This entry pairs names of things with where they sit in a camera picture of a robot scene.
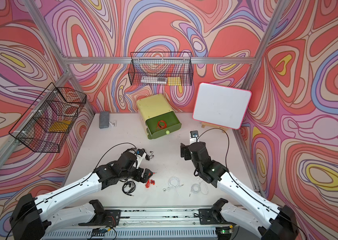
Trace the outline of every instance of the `yellow sponge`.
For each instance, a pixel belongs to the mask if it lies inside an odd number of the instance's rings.
[[[180,77],[168,77],[168,85],[169,86],[181,85],[181,78]]]
[[[61,122],[54,122],[49,127],[49,132],[66,132],[71,120],[62,120]]]

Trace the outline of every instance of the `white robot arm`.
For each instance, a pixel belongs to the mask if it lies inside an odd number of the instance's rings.
[[[190,132],[190,145],[181,143],[181,157],[193,162],[195,176],[228,193],[247,209],[219,199],[212,208],[214,220],[238,224],[262,240],[294,240],[299,231],[293,210],[286,205],[279,207],[244,185],[226,166],[211,159],[206,144],[198,137],[198,131]]]
[[[140,164],[146,157],[142,149],[125,151],[117,161],[101,165],[81,179],[55,191],[32,197],[22,196],[9,219],[15,240],[39,240],[45,233],[76,223],[87,223],[102,214],[98,200],[79,207],[62,209],[77,199],[115,185],[119,180],[133,179],[146,183],[153,175]]]

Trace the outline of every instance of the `gray eraser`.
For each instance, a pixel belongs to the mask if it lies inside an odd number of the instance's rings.
[[[99,128],[109,127],[109,112],[104,111],[99,113]]]

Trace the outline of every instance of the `wire mesh basket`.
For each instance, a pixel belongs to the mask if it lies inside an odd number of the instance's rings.
[[[9,134],[34,152],[60,152],[85,103],[84,93],[54,87],[23,129]]]
[[[168,86],[193,83],[191,52],[132,52],[128,75],[131,85]]]

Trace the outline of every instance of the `swirly wallpaper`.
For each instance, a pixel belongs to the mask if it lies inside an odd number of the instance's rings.
[[[0,147],[21,114],[61,74],[22,1],[0,0]],[[90,120],[84,108],[59,154],[34,153],[19,145],[10,156],[0,170],[0,239],[10,230],[8,218],[21,196],[60,187]]]
[[[201,82],[239,86],[248,64],[207,64],[204,77],[194,73],[192,86],[130,85],[127,64],[74,64],[72,72],[87,94],[95,112],[135,112],[136,101],[162,93],[174,111],[192,112]]]
[[[254,56],[273,0],[64,0],[39,9],[63,55],[130,56],[132,51],[191,51],[195,57]],[[128,65],[71,69],[96,112],[137,111],[135,102],[163,93],[175,111],[191,112],[201,82],[239,87],[248,65],[194,65],[192,86],[130,86]]]
[[[39,9],[65,56],[130,56],[190,50],[253,56],[274,0],[60,0]]]
[[[338,239],[338,1],[291,1],[251,91],[240,130],[267,198]]]

